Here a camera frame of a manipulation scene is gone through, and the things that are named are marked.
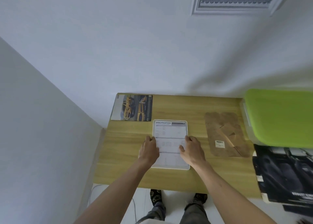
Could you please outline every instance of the car brochure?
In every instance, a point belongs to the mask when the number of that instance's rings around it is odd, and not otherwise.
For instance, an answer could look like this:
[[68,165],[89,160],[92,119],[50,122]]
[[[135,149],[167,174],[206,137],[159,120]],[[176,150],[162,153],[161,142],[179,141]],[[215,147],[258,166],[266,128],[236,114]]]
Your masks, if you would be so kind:
[[180,145],[186,147],[185,136],[188,135],[186,121],[153,120],[152,135],[160,151],[153,168],[190,169],[190,165],[180,157],[179,151]]
[[117,94],[111,120],[151,121],[152,95]]
[[254,148],[252,161],[263,200],[313,207],[313,150]]

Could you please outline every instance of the foot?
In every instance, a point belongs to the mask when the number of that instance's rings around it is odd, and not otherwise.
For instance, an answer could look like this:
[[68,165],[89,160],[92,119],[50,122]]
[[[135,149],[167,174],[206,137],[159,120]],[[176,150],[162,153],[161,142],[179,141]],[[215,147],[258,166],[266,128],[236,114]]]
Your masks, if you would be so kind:
[[194,196],[194,200],[196,201],[200,201],[202,204],[204,204],[208,199],[208,195],[207,194],[199,194],[196,193]]
[[151,201],[152,201],[153,206],[154,206],[157,202],[162,202],[162,193],[161,193],[161,190],[151,189],[151,190],[150,190],[150,198],[151,198]]

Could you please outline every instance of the printed page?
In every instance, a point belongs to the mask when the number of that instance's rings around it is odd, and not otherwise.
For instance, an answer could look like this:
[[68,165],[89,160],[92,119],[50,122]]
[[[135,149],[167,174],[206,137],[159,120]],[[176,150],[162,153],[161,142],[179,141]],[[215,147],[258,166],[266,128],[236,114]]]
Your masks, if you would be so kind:
[[152,167],[190,169],[179,153],[179,146],[185,147],[185,136],[188,135],[186,121],[154,120],[152,135],[160,150],[160,156]]

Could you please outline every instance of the hand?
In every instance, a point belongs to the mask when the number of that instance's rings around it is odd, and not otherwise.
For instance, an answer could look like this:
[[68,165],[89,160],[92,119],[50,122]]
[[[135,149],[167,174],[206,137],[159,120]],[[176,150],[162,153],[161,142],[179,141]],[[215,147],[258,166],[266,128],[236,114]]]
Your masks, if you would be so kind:
[[194,136],[185,136],[186,149],[182,145],[179,146],[180,156],[192,167],[194,165],[205,162],[204,151],[201,148],[201,143]]
[[150,138],[150,136],[146,136],[146,140],[140,147],[138,158],[143,160],[151,168],[159,156],[159,147],[156,146],[155,137]]

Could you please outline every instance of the wooden tabletop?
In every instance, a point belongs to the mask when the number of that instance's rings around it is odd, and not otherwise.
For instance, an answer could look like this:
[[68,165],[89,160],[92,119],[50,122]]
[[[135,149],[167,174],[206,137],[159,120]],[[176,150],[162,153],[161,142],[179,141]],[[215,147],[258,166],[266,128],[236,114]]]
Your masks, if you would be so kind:
[[[153,95],[154,119],[186,120],[188,135],[201,142],[207,161],[230,185],[246,197],[260,198],[260,190],[252,164],[253,143],[248,139],[237,98]],[[204,114],[234,112],[238,115],[251,157],[216,157],[210,153]],[[152,134],[151,122],[113,121],[106,130],[103,147],[93,179],[97,184],[111,184],[138,157],[145,136]],[[140,188],[207,193],[204,183],[193,168],[190,170],[151,168],[139,184]]]

